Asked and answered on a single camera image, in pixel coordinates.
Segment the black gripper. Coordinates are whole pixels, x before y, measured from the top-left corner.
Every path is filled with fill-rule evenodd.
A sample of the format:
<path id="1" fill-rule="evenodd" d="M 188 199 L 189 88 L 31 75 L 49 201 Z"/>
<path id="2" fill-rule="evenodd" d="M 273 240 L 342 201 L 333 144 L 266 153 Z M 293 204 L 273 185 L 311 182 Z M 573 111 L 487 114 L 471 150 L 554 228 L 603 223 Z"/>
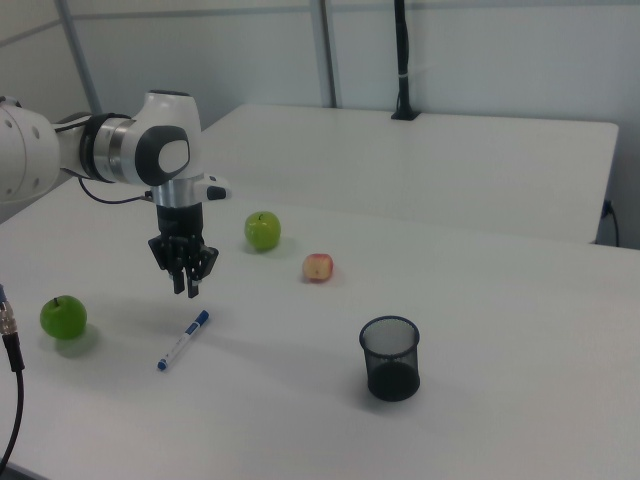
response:
<path id="1" fill-rule="evenodd" d="M 156 262 L 161 270 L 172 275 L 175 294 L 184 291 L 185 273 L 188 297 L 195 298 L 201 280 L 211 273 L 219 255 L 203 238 L 203 205 L 157 206 L 156 214 L 159 235 L 149 241 Z"/>

